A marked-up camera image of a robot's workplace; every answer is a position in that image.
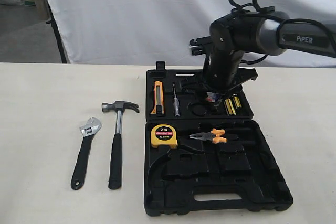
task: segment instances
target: white backdrop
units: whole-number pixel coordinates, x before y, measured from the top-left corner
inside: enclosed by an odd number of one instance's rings
[[[188,42],[208,36],[210,23],[232,7],[227,0],[49,0],[72,63],[202,65]],[[336,0],[259,0],[291,18],[336,21]],[[258,58],[250,55],[245,58]],[[336,67],[336,59],[288,50],[265,66]]]

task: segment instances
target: robotic arm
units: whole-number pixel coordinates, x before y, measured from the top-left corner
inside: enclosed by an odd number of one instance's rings
[[[257,0],[245,5],[229,2],[235,8],[210,25],[210,37],[190,41],[193,55],[206,54],[203,78],[213,90],[223,93],[256,79],[256,72],[237,78],[245,52],[277,56],[293,49],[336,58],[336,24],[290,19],[273,6],[261,8]]]

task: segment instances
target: screwdriver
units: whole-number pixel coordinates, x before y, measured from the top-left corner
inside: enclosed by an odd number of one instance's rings
[[[173,83],[173,90],[174,90],[174,115],[175,116],[181,116],[180,115],[180,102],[179,102],[179,99],[177,98],[176,96],[176,91],[175,91],[175,84]]]

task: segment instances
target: tape measure label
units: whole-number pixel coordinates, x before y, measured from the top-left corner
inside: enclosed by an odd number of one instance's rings
[[[159,140],[169,140],[173,137],[173,131],[171,128],[163,126],[163,127],[159,127],[157,128],[157,130],[155,131],[155,136],[159,139]]]

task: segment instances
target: pliers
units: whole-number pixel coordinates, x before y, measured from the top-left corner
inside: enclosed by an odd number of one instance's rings
[[[225,130],[217,130],[213,128],[212,131],[209,132],[200,132],[196,134],[191,134],[189,135],[189,138],[198,139],[202,141],[211,140],[213,144],[226,143],[227,139],[221,137],[222,135],[224,135],[224,133]]]

